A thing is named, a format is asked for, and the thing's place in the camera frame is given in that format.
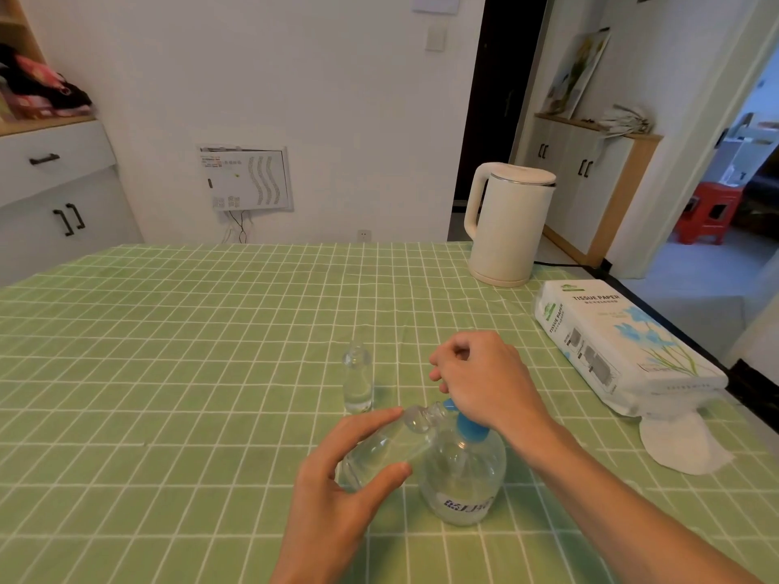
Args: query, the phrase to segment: dark door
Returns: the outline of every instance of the dark door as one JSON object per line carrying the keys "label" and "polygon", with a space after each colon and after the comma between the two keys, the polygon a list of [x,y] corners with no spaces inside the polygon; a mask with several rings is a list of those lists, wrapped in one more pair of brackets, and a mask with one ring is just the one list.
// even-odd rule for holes
{"label": "dark door", "polygon": [[473,172],[507,162],[547,0],[486,0],[454,200],[468,199]]}

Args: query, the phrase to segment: bottle label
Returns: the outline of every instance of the bottle label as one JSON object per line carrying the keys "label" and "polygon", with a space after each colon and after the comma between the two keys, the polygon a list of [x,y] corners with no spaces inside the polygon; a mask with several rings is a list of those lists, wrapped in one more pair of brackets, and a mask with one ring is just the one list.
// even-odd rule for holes
{"label": "bottle label", "polygon": [[492,506],[492,501],[495,500],[495,496],[487,498],[486,500],[472,501],[472,500],[456,500],[450,498],[446,494],[438,492],[435,497],[443,504],[447,509],[456,512],[464,512],[470,514],[472,512],[487,511]]}

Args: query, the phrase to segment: tissue paper package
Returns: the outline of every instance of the tissue paper package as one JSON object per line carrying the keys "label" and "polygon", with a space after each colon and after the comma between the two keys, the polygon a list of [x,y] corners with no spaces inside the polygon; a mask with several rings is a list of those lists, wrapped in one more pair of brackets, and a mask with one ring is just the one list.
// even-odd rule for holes
{"label": "tissue paper package", "polygon": [[662,465],[700,474],[732,460],[696,409],[719,397],[725,373],[600,280],[547,281],[535,317],[598,397],[641,416],[642,441]]}

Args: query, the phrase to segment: framed picture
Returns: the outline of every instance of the framed picture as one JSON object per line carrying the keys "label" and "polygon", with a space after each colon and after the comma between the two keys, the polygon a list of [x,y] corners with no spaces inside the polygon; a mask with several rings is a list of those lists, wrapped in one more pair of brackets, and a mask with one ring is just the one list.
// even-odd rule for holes
{"label": "framed picture", "polygon": [[577,35],[571,41],[551,83],[541,112],[570,119],[598,65],[611,33],[607,28]]}

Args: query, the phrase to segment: doorway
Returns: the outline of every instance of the doorway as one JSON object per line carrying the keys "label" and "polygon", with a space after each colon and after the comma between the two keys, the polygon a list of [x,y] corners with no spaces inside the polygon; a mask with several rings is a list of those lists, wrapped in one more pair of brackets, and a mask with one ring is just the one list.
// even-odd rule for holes
{"label": "doorway", "polygon": [[779,292],[779,46],[646,277],[623,283],[721,361]]}
{"label": "doorway", "polygon": [[508,162],[547,0],[485,0],[471,99],[454,190],[450,241],[468,240],[462,221],[473,172]]}

